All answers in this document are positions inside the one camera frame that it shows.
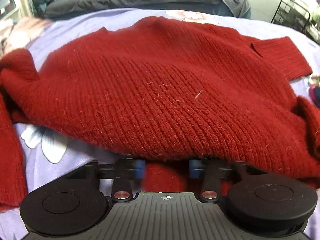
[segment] floral pattern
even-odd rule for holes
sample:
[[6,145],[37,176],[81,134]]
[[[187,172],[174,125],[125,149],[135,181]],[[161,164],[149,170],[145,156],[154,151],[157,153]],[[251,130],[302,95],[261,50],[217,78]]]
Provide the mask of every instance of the floral pattern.
[[166,14],[176,19],[182,19],[182,21],[185,22],[210,23],[218,25],[215,16],[211,14],[183,10],[169,10],[166,11]]
[[21,134],[30,149],[41,143],[44,156],[51,163],[58,163],[68,148],[68,137],[43,126],[26,125]]

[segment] sweater sleeve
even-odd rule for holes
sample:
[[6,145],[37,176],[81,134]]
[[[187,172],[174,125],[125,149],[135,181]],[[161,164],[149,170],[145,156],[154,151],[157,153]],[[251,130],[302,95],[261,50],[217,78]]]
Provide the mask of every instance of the sweater sleeve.
[[289,81],[312,74],[306,59],[289,37],[254,41],[251,46],[261,57],[281,71]]
[[0,212],[18,207],[27,195],[23,153],[0,93]]

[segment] knit sweater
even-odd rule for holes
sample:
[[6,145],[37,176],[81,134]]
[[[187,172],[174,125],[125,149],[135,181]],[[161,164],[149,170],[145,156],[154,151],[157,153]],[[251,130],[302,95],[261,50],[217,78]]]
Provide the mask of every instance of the knit sweater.
[[185,191],[166,161],[244,160],[292,178],[320,177],[320,114],[289,80],[312,71],[289,38],[148,17],[102,28],[52,52],[39,73],[18,49],[0,61],[0,203],[26,194],[13,122],[152,161],[147,191]]

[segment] metal rack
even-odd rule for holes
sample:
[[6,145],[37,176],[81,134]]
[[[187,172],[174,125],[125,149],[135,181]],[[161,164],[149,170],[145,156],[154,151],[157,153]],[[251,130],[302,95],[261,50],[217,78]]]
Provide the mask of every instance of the metal rack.
[[281,0],[271,23],[287,26],[305,33],[310,13],[295,0]]

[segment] ribbed cuff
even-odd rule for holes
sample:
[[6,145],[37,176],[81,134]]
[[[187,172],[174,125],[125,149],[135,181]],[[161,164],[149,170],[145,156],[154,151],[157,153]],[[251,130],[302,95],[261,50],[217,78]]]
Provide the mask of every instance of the ribbed cuff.
[[289,80],[312,74],[312,69],[289,37],[256,41],[252,48]]

